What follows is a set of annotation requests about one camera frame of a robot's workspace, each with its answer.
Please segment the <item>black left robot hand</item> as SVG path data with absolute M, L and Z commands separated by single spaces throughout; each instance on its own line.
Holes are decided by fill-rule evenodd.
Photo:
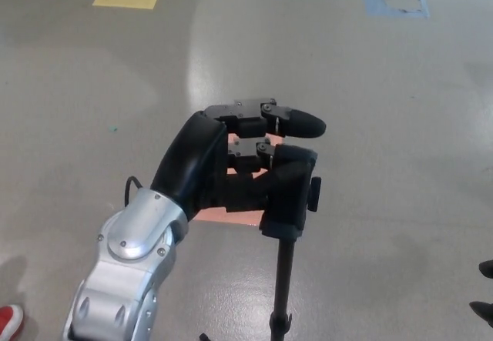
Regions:
M 263 211 L 267 222 L 301 230 L 317 155 L 271 136 L 315 139 L 326 124 L 275 99 L 237 100 L 195 112 L 181 128 L 151 188 L 176 202 L 189 219 L 202 209 Z

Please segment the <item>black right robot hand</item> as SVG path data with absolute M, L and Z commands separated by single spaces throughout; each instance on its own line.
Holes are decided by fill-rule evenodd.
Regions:
M 481 262 L 478 265 L 480 273 L 488 278 L 493 279 L 493 260 Z M 493 325 L 493 309 L 491 303 L 473 301 L 469 303 L 473 312 L 483 319 L 489 326 Z

